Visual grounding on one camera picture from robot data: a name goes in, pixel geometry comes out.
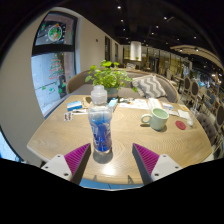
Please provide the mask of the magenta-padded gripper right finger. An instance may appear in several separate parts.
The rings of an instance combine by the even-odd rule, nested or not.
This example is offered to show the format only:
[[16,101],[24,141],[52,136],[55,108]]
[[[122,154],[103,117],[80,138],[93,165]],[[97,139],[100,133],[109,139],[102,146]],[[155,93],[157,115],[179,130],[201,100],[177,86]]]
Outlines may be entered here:
[[133,144],[132,153],[144,185],[182,169],[182,167],[167,154],[158,155],[136,143]]

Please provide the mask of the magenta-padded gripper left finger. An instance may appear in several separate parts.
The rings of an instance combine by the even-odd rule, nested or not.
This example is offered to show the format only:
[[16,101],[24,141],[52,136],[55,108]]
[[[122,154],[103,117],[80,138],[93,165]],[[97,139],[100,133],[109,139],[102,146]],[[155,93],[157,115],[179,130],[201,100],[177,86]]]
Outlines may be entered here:
[[79,185],[90,154],[91,144],[87,143],[66,155],[57,154],[42,169]]

